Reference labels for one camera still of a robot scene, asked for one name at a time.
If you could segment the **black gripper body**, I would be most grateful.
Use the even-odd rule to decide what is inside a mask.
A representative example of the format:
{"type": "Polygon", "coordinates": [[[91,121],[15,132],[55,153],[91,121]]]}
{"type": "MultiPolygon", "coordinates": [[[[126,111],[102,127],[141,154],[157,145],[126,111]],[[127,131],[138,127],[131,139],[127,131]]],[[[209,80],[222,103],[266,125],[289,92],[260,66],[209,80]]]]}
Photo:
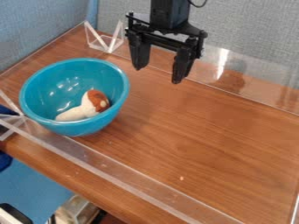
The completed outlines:
{"type": "Polygon", "coordinates": [[[192,7],[202,8],[193,0],[151,0],[150,13],[130,11],[126,14],[127,28],[130,31],[143,33],[151,41],[151,46],[161,46],[176,51],[184,46],[189,37],[198,39],[197,58],[202,57],[205,39],[209,33],[190,23],[192,7]]]}

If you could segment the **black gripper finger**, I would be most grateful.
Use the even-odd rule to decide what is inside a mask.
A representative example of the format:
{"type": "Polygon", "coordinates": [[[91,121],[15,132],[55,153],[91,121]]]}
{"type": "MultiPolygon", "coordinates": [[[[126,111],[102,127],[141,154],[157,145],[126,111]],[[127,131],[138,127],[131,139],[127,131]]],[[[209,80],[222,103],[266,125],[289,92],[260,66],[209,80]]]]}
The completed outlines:
{"type": "Polygon", "coordinates": [[[173,63],[173,83],[180,84],[189,76],[193,63],[197,58],[198,39],[189,37],[185,44],[177,50],[177,56],[173,63]]]}
{"type": "Polygon", "coordinates": [[[151,53],[151,41],[143,33],[130,31],[127,33],[131,60],[137,70],[149,65],[151,53]]]}

